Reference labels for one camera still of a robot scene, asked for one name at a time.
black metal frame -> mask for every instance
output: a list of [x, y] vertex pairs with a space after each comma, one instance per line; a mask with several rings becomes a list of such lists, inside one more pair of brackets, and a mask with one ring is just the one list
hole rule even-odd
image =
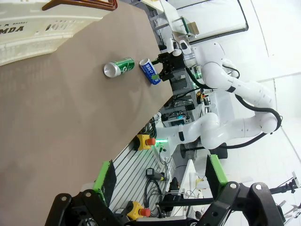
[[112, 211], [92, 189], [72, 197], [61, 193], [55, 197], [45, 226], [77, 226], [82, 220], [93, 218], [100, 226], [122, 226]]
[[170, 80], [174, 77], [174, 72], [181, 70], [186, 67], [183, 61], [183, 53], [178, 56], [174, 56], [170, 53], [161, 53], [158, 58], [152, 61], [153, 65], [161, 63], [163, 65], [162, 71], [159, 73], [162, 81]]
[[[269, 189], [264, 183], [250, 188], [237, 182], [228, 182], [219, 196], [209, 199], [184, 199], [156, 204], [160, 216], [162, 207], [211, 204], [199, 221], [191, 218], [148, 218], [146, 221], [129, 221], [127, 226], [222, 226], [233, 211], [243, 212], [250, 226], [283, 226], [285, 219], [275, 204], [272, 194], [295, 191], [295, 180], [284, 186]], [[99, 194], [88, 189], [75, 197], [62, 193], [55, 197], [45, 226], [77, 226], [92, 218], [99, 226], [121, 226], [123, 223], [104, 204]]]
[[192, 45], [192, 44], [197, 44], [199, 42], [202, 42], [202, 41], [207, 41], [207, 40], [211, 40], [211, 39], [215, 39], [215, 38], [219, 38], [219, 37], [222, 37], [222, 36], [226, 36], [226, 35], [230, 35], [230, 34], [236, 34], [236, 33], [239, 33], [239, 32], [246, 32], [247, 30], [249, 30], [249, 24], [248, 24], [248, 21], [246, 19], [246, 16], [245, 16], [245, 12], [240, 4], [240, 1], [237, 0], [238, 4], [239, 4], [239, 7], [241, 9], [241, 12], [244, 16], [244, 19], [245, 19], [245, 22], [246, 22], [246, 27], [245, 28], [241, 28], [241, 29], [237, 29], [237, 30], [234, 30], [234, 31], [230, 31], [230, 32], [223, 32], [223, 33], [220, 33], [220, 34], [215, 34], [215, 35], [211, 35], [211, 36], [208, 36], [208, 37], [205, 37], [205, 38], [201, 38], [201, 39], [197, 39], [197, 40], [193, 40], [193, 41], [190, 41], [189, 44]]
[[206, 2], [206, 1], [211, 1], [211, 0], [205, 0], [205, 1], [200, 1], [200, 2], [197, 2], [197, 3], [193, 3], [193, 4], [190, 4], [190, 5], [187, 5], [187, 6], [183, 6], [183, 7], [177, 8], [177, 10], [178, 10], [178, 9], [182, 9], [182, 8], [186, 8], [186, 7], [189, 7], [189, 6], [194, 6], [194, 5], [197, 5], [197, 4]]

white plastic crate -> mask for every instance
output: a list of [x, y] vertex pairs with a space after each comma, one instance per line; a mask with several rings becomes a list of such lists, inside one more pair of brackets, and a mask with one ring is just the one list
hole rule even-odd
[[0, 45], [0, 66], [17, 60], [52, 53], [72, 36], [45, 36]]
[[55, 51], [68, 38], [111, 11], [58, 5], [50, 0], [0, 0], [0, 65]]

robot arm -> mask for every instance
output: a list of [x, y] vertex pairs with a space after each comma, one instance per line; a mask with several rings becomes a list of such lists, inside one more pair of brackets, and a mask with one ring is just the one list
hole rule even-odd
[[[243, 82], [238, 79], [238, 70], [225, 58], [220, 44], [211, 42], [192, 48], [189, 54], [183, 55], [183, 61], [187, 67], [201, 66], [202, 77], [208, 87], [236, 94], [256, 108], [274, 108], [274, 101], [268, 89], [260, 83]], [[231, 75], [227, 74], [224, 68], [232, 69]], [[236, 119], [223, 125], [220, 124], [216, 114], [207, 113], [190, 124], [157, 128], [157, 138], [169, 141], [166, 144], [169, 147], [165, 149], [169, 149], [169, 154], [172, 154], [178, 144], [195, 141], [198, 137], [201, 138], [203, 147], [214, 149], [227, 140], [254, 137], [261, 132], [271, 133], [276, 129], [277, 118], [269, 112], [255, 111], [255, 116], [251, 118]]]

crate handle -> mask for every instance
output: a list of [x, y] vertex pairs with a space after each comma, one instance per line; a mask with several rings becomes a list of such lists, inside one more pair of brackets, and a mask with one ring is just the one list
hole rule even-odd
[[73, 0], [51, 0], [50, 2], [48, 2], [46, 5], [44, 5], [42, 7], [42, 10], [46, 11], [46, 10], [53, 8], [55, 6], [58, 6], [60, 4], [73, 5], [73, 6], [84, 6], [84, 7], [90, 7], [90, 8], [99, 8], [99, 9], [108, 10], [108, 11], [114, 11], [115, 9], [117, 9], [118, 5], [117, 5], [116, 0], [109, 0], [109, 2], [115, 3], [115, 7], [110, 8], [109, 6], [106, 6], [104, 4], [104, 2], [97, 3], [97, 1], [95, 1], [95, 4], [94, 4], [94, 3], [89, 3], [89, 2], [80, 2], [80, 1], [73, 1]]

brown table surface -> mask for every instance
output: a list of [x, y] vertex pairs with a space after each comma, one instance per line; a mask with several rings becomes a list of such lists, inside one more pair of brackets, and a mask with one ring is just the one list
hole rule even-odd
[[[139, 68], [158, 54], [145, 12], [119, 2], [56, 52], [0, 66], [0, 225], [44, 225], [57, 194], [76, 195], [117, 157], [172, 96]], [[135, 68], [106, 78], [124, 57]]]

